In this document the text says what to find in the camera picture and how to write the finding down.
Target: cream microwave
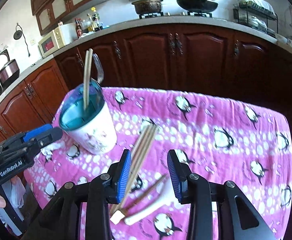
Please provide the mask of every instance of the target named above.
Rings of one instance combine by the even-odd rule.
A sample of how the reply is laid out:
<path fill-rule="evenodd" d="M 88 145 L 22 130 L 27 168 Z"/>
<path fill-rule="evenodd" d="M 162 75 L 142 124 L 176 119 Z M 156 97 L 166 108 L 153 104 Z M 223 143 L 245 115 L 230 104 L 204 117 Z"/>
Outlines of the cream microwave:
<path fill-rule="evenodd" d="M 41 54 L 47 57 L 56 50 L 72 43 L 76 39 L 78 39 L 76 24 L 68 23 L 58 26 L 48 33 L 41 41 L 39 41 L 39 48 Z"/>

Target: gray countertop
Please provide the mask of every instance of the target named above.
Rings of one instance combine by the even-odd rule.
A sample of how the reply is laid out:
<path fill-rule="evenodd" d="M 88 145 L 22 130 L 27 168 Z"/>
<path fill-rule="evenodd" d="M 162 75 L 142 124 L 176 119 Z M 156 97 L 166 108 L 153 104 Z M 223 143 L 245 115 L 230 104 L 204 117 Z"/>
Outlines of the gray countertop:
<path fill-rule="evenodd" d="M 204 17 L 194 17 L 194 16 L 164 16 L 164 17 L 155 17 L 155 18 L 148 18 L 148 19 L 136 19 L 131 20 L 127 22 L 118 23 L 115 25 L 110 26 L 107 29 L 100 30 L 96 33 L 93 33 L 91 35 L 85 36 L 83 38 L 80 38 L 73 43 L 57 50 L 52 55 L 46 57 L 45 59 L 38 61 L 33 67 L 28 67 L 23 72 L 21 72 L 20 77 L 14 81 L 0 96 L 0 103 L 2 100 L 14 89 L 22 80 L 24 80 L 28 75 L 30 75 L 33 71 L 38 69 L 40 66 L 42 66 L 47 61 L 53 59 L 57 55 L 67 51 L 68 49 L 74 48 L 86 41 L 90 41 L 94 38 L 98 38 L 100 36 L 114 33 L 117 31 L 122 31 L 130 28 L 135 27 L 142 27 L 147 25 L 156 25 L 156 24 L 178 24 L 178 23 L 189 23 L 189 24 L 205 24 L 205 25 L 213 25 L 213 26 L 219 26 L 224 28 L 229 28 L 241 32 L 245 32 L 254 36 L 257 36 L 261 39 L 264 39 L 266 41 L 269 41 L 273 44 L 278 45 L 279 47 L 287 50 L 292 54 L 292 48 L 289 45 L 286 45 L 284 43 L 278 42 L 277 39 L 260 32 L 258 30 L 255 30 L 253 28 L 247 27 L 245 25 L 241 25 L 234 22 L 225 21 L 222 19 L 216 19 L 216 18 L 204 18 Z"/>

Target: black metal rack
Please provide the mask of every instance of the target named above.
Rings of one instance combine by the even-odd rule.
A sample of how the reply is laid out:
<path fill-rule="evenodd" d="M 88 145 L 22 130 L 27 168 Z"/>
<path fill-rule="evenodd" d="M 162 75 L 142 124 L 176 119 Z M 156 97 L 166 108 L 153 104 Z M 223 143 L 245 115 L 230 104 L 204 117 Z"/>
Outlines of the black metal rack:
<path fill-rule="evenodd" d="M 238 20 L 239 24 L 247 25 L 249 27 L 252 27 L 254 29 L 257 29 L 249 24 L 249 16 L 250 13 L 258 17 L 261 17 L 263 19 L 266 19 L 266 26 L 268 28 L 268 20 L 276 21 L 277 30 L 278 33 L 278 17 L 277 14 L 274 14 L 273 12 L 255 4 L 255 3 L 248 3 L 248 2 L 239 2 L 238 4 L 234 5 L 233 13 L 234 13 L 234 19 Z"/>

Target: brown pot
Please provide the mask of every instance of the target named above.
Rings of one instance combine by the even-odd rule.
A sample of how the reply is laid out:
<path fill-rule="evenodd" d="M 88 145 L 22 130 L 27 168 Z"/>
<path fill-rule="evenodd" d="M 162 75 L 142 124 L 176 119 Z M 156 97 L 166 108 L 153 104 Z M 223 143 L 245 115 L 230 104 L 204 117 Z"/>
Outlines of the brown pot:
<path fill-rule="evenodd" d="M 136 0 L 132 3 L 137 14 L 160 13 L 162 0 Z"/>

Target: pink tablecloth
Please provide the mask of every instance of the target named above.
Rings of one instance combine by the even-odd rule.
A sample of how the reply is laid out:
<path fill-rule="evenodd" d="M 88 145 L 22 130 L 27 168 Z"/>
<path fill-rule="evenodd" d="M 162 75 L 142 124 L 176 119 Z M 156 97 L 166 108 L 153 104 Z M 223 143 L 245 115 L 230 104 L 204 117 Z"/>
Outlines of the pink tablecloth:
<path fill-rule="evenodd" d="M 283 115 L 195 93 L 128 88 L 104 88 L 103 91 L 118 136 L 116 146 L 103 156 L 94 156 L 64 134 L 65 144 L 53 151 L 51 159 L 41 155 L 24 172 L 42 208 L 49 201 L 47 192 L 54 192 L 54 185 L 59 189 L 68 181 L 84 181 L 82 177 L 91 181 L 106 172 L 111 163 L 119 160 L 123 149 L 133 147 L 141 126 L 154 122 L 160 130 L 139 172 L 142 187 L 134 189 L 131 199 L 162 174 L 168 174 L 167 152 L 179 149 L 185 153 L 179 151 L 179 157 L 208 181 L 221 184 L 226 180 L 235 181 L 276 238 L 283 238 L 292 196 L 292 143 Z M 121 104 L 115 98 L 117 91 L 126 98 Z M 54 126 L 58 125 L 59 114 L 60 110 Z M 77 148 L 79 156 L 69 157 Z M 159 190 L 160 186 L 132 213 L 156 199 Z M 132 226 L 123 221 L 118 225 L 111 223 L 112 233 L 116 240 L 186 239 L 189 211 L 189 205 L 180 205 L 176 199 Z M 215 211 L 213 220 L 214 239 L 217 239 Z M 84 229 L 85 212 L 81 236 Z"/>

